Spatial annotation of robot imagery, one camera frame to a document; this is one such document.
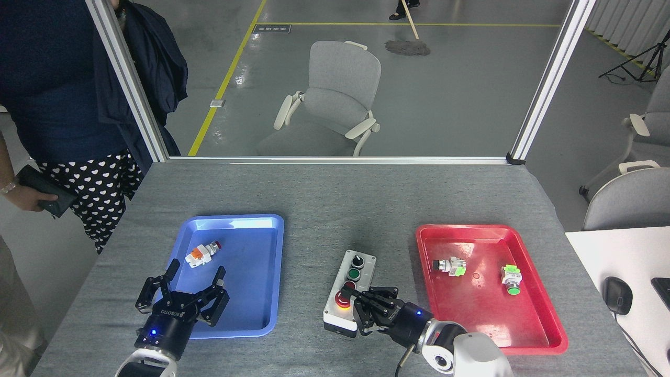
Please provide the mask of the person's hand with bracelet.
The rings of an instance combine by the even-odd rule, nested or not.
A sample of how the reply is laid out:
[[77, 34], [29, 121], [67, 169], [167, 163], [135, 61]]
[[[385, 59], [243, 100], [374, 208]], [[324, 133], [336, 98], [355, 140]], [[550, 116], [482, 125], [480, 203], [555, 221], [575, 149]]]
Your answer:
[[42, 212], [40, 201], [56, 201], [57, 195], [42, 193], [36, 191], [34, 188], [18, 185], [12, 191], [5, 194], [5, 198], [13, 203], [16, 207], [27, 212]]

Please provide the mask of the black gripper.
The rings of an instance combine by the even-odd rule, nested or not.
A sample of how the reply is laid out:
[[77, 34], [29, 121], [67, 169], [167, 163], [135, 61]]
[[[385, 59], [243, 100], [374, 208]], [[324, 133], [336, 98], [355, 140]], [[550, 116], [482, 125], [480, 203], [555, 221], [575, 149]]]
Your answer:
[[404, 348], [414, 345], [414, 350], [419, 350], [419, 338], [434, 315], [412, 302], [406, 302], [392, 320], [388, 319], [399, 305], [397, 288], [388, 288], [390, 290], [386, 290], [386, 287], [370, 287], [368, 291], [359, 292], [343, 285], [342, 294], [354, 296], [354, 319], [361, 336], [368, 336], [374, 331], [385, 332], [392, 341]]
[[[172, 294], [170, 282], [181, 263], [172, 259], [166, 272], [157, 277], [148, 277], [140, 291], [136, 309], [148, 314], [149, 319], [137, 332], [135, 348], [161, 350], [174, 360], [181, 359], [197, 317], [214, 327], [221, 318], [230, 296], [224, 287], [224, 267], [216, 270], [211, 285], [197, 294]], [[153, 305], [155, 293], [160, 289], [162, 298]]]

